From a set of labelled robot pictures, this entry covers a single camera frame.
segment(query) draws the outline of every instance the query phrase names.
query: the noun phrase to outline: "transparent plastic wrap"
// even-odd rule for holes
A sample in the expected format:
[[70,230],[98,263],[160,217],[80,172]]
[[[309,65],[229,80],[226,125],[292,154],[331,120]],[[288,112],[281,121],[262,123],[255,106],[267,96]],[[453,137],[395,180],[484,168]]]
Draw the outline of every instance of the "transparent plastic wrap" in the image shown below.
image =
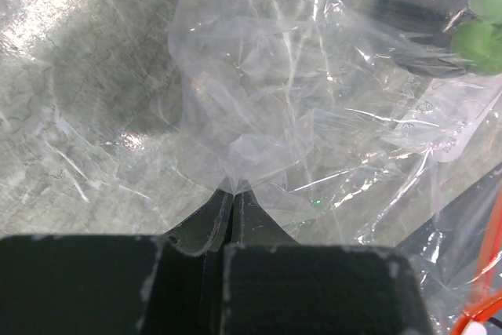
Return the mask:
[[302,242],[397,246],[429,221],[423,244],[403,250],[423,286],[455,296],[424,290],[438,330],[451,329],[469,298],[456,289],[473,284],[458,281],[458,253],[497,190],[479,192],[454,216],[463,221],[442,210],[501,160],[501,10],[502,0],[180,0],[169,52],[183,78],[186,174],[232,193],[250,184]]

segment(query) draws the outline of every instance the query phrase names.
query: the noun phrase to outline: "scratched metal surface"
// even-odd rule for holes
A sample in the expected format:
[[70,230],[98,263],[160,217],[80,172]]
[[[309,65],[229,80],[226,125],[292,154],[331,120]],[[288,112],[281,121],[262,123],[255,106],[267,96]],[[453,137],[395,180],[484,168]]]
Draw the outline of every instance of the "scratched metal surface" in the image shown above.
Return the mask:
[[[176,1],[0,0],[0,236],[162,233],[209,198],[180,163],[180,72],[166,45]],[[448,168],[442,204],[499,162],[498,113],[487,122]],[[300,239],[340,241],[331,212],[298,231],[298,213],[318,216],[308,200],[256,192]],[[430,218],[428,203],[403,208],[380,243]]]

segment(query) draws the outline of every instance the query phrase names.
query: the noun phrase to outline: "white label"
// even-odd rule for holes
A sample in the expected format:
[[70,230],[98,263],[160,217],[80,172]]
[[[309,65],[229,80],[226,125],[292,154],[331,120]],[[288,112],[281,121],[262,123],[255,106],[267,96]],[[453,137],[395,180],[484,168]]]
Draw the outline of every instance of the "white label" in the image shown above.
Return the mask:
[[451,162],[462,155],[501,94],[502,75],[435,79],[385,140]]

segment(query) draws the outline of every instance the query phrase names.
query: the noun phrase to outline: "black cable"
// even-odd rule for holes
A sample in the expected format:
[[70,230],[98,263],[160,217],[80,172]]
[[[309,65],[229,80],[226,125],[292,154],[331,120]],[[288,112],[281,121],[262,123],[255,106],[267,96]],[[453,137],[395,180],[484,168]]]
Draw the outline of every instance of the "black cable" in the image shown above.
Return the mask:
[[492,325],[494,325],[502,330],[502,321],[500,321],[499,319],[492,317],[492,318],[488,319],[487,322],[491,323]]

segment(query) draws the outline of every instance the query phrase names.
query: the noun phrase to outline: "clear plastic bag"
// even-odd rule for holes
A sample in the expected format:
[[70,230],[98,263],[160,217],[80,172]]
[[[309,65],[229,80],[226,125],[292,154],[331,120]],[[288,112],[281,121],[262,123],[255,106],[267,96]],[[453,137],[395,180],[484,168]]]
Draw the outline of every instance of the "clear plastic bag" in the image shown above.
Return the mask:
[[488,3],[179,0],[169,52],[187,175],[232,193],[250,184],[303,242],[396,246],[432,219],[409,256],[423,284],[448,290],[457,260],[438,267],[436,236],[461,233],[460,247],[478,227],[442,209],[502,155],[502,0]]

